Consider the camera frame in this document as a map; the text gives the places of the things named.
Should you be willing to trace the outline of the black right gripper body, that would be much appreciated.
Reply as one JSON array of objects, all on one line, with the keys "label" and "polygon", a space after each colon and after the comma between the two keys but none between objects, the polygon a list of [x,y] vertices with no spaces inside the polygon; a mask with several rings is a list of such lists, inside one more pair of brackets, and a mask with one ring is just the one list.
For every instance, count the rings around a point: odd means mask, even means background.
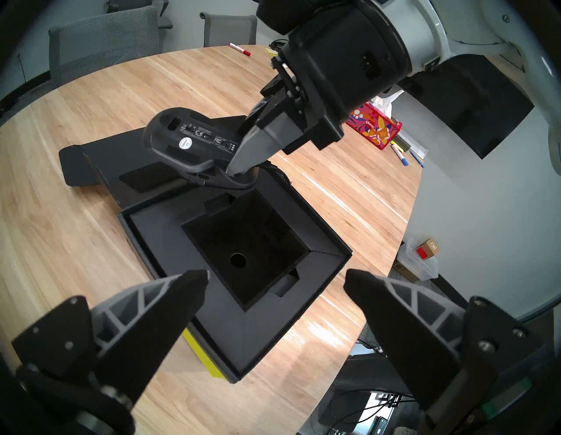
[{"label": "black right gripper body", "polygon": [[397,29],[374,1],[272,1],[272,29],[288,35],[272,65],[285,114],[323,149],[339,141],[351,112],[411,72]]}]

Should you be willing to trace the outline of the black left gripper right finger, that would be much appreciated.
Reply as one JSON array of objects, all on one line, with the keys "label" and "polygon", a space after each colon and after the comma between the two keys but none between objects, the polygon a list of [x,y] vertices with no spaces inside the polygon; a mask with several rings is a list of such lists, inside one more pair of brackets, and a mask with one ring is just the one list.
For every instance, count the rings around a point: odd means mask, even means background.
[{"label": "black left gripper right finger", "polygon": [[467,307],[348,269],[344,290],[419,404],[418,434],[546,434],[548,345],[490,300]]}]

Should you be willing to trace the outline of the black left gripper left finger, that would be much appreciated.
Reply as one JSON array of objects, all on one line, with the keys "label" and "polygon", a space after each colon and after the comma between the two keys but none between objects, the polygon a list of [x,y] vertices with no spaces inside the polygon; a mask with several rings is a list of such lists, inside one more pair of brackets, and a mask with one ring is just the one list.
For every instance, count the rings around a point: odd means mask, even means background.
[{"label": "black left gripper left finger", "polygon": [[134,405],[202,307],[209,271],[129,287],[90,308],[72,296],[12,340],[19,370],[36,389],[71,403],[109,387]]}]

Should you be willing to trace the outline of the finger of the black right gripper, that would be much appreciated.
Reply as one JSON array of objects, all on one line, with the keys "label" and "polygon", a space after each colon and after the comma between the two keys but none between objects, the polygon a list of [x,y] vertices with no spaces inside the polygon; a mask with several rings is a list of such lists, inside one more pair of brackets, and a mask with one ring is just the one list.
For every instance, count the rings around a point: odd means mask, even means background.
[{"label": "finger of the black right gripper", "polygon": [[271,95],[263,97],[263,99],[254,106],[249,115],[240,124],[236,133],[248,134],[254,126],[257,126],[262,130],[265,129],[278,116],[285,112],[285,106],[285,95]]},{"label": "finger of the black right gripper", "polygon": [[225,173],[227,176],[244,173],[302,136],[302,130],[288,116],[276,116],[264,128],[255,125],[243,137]]}]

